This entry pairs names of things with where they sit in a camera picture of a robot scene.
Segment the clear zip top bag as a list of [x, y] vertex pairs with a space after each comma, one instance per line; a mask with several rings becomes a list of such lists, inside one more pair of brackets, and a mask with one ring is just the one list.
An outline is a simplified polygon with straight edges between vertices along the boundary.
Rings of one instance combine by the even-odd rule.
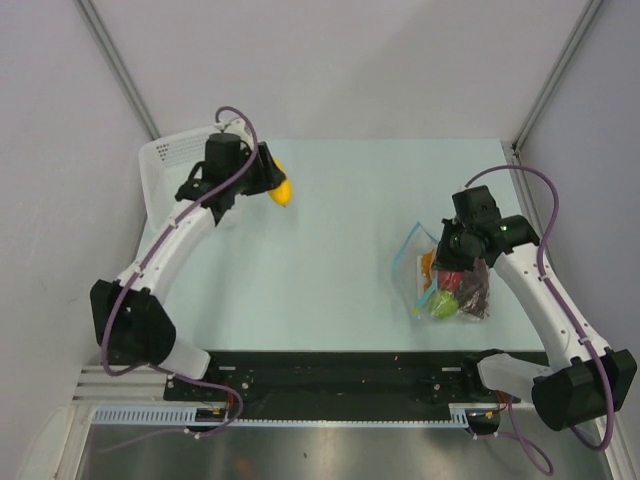
[[[439, 271], [433, 270], [434, 284], [426, 293], [422, 292], [422, 288], [419, 285], [418, 261], [425, 253], [433, 249], [436, 250], [437, 246], [438, 239], [431, 235], [421, 223], [417, 222], [409, 231], [392, 262], [391, 272], [394, 285], [402, 297], [408, 314], [415, 320], [447, 319], [436, 319], [429, 314], [427, 309], [427, 302], [430, 296], [435, 291], [440, 290], [437, 282], [437, 273]], [[471, 321], [481, 321], [474, 320], [470, 316], [462, 314], [459, 310], [450, 317], [453, 316], [459, 316]]]

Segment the yellow fake lemon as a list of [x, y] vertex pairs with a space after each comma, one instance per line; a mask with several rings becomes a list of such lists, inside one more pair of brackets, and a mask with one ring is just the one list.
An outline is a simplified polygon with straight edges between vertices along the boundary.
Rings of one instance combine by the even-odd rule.
[[282, 207], [287, 207], [293, 198], [293, 187], [281, 162], [277, 158], [273, 158], [273, 161], [278, 171], [284, 175], [284, 180], [278, 187], [270, 190], [268, 194], [274, 203]]

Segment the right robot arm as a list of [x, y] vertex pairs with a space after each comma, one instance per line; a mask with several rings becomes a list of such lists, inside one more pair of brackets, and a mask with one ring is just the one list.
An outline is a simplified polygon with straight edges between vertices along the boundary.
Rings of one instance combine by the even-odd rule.
[[637, 372], [632, 354], [613, 350], [555, 283], [524, 216], [503, 217], [485, 186], [464, 189], [452, 201], [455, 215], [443, 222], [435, 268], [464, 272], [484, 261], [519, 301], [548, 361], [539, 365], [487, 350], [461, 376], [463, 393], [484, 401], [499, 390], [529, 402], [554, 431], [600, 417], [612, 420]]

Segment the red fake apple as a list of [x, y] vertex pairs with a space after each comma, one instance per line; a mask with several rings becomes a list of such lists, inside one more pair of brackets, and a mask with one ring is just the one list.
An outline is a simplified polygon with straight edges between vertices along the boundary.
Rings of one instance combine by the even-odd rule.
[[437, 273], [438, 288], [450, 293], [455, 293], [458, 290], [462, 280], [462, 272], [440, 270]]

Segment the orange fake food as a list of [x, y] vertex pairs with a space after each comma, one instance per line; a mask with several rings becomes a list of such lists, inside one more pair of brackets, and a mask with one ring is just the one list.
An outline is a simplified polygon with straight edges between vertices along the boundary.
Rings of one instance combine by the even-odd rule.
[[434, 284], [433, 262], [436, 255], [436, 250], [433, 249], [428, 253], [422, 255], [418, 261], [418, 277], [419, 285], [422, 288], [422, 292], [426, 293]]

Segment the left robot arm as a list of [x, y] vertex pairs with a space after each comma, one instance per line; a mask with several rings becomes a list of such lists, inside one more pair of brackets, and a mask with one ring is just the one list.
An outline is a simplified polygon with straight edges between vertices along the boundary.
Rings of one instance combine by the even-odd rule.
[[115, 280], [99, 280], [90, 290], [96, 340], [108, 375], [117, 373], [111, 357], [121, 355], [131, 368], [148, 365], [186, 379], [187, 389], [199, 399], [219, 392], [215, 356], [180, 339], [164, 302], [193, 250], [237, 197], [264, 193], [282, 206], [292, 197], [289, 179], [267, 143], [236, 133], [211, 134], [153, 243]]

